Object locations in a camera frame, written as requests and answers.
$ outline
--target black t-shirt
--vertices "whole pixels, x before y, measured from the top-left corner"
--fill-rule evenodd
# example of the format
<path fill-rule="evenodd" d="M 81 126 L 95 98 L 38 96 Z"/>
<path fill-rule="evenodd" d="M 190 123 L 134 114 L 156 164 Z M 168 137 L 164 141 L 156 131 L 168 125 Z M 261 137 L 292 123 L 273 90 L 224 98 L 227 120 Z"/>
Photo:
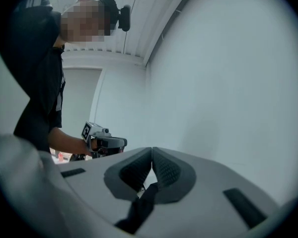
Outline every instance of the black t-shirt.
<path fill-rule="evenodd" d="M 4 36 L 0 36 L 0 54 L 30 97 L 14 134 L 47 152 L 49 132 L 62 127 L 65 86 L 61 58 L 64 47 L 53 47 L 60 32 L 61 14 L 52 9 L 49 0 L 22 0 Z"/>

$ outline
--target ceiling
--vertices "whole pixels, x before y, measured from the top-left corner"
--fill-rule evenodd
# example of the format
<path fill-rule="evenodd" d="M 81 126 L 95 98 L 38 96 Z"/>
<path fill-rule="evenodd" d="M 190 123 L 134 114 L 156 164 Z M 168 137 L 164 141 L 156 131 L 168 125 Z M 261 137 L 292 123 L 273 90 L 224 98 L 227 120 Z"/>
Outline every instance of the ceiling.
<path fill-rule="evenodd" d="M 76 0 L 50 0 L 54 10 L 63 12 Z M 125 33 L 117 29 L 103 42 L 89 42 L 85 47 L 66 44 L 66 52 L 99 51 L 126 54 L 143 58 L 146 64 L 164 27 L 182 0 L 115 0 L 117 7 L 130 5 L 131 28 Z"/>

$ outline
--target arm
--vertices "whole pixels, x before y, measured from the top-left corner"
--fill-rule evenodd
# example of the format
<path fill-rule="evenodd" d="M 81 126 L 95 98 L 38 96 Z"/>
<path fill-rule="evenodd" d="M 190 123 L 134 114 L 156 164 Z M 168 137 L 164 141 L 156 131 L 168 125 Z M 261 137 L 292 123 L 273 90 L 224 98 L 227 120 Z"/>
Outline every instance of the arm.
<path fill-rule="evenodd" d="M 86 143 L 83 139 L 71 137 L 59 128 L 53 128 L 48 136 L 49 145 L 51 148 L 66 153 L 86 154 L 90 155 Z M 92 141 L 92 149 L 97 148 L 96 140 Z"/>

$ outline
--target black cable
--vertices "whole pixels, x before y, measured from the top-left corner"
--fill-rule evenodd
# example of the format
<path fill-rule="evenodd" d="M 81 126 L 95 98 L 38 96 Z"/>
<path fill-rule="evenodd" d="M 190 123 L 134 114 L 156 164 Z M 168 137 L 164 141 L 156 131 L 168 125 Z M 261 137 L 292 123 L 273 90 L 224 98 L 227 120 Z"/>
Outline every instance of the black cable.
<path fill-rule="evenodd" d="M 136 0 L 134 0 L 133 6 L 131 7 L 130 18 L 131 18 L 131 13 L 133 12 L 133 8 L 134 8 L 134 5 L 135 5 L 135 2 L 136 2 Z M 125 35 L 125 42 L 124 42 L 123 54 L 125 53 L 126 37 L 127 37 L 127 32 L 126 32 L 126 35 Z"/>

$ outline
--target person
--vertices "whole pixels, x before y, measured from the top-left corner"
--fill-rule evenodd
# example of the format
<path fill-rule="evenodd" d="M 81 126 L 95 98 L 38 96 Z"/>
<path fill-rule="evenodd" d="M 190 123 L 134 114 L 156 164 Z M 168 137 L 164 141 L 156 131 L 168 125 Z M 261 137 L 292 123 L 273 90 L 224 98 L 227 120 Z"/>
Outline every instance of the person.
<path fill-rule="evenodd" d="M 14 135 L 40 151 L 90 155 L 83 139 L 60 130 L 66 83 L 61 54 L 66 42 L 112 34 L 118 15 L 114 0 L 77 0 L 62 14 L 53 11 L 49 0 L 20 1 L 0 36 L 1 57 L 30 97 Z M 96 140 L 91 148 L 97 148 Z"/>

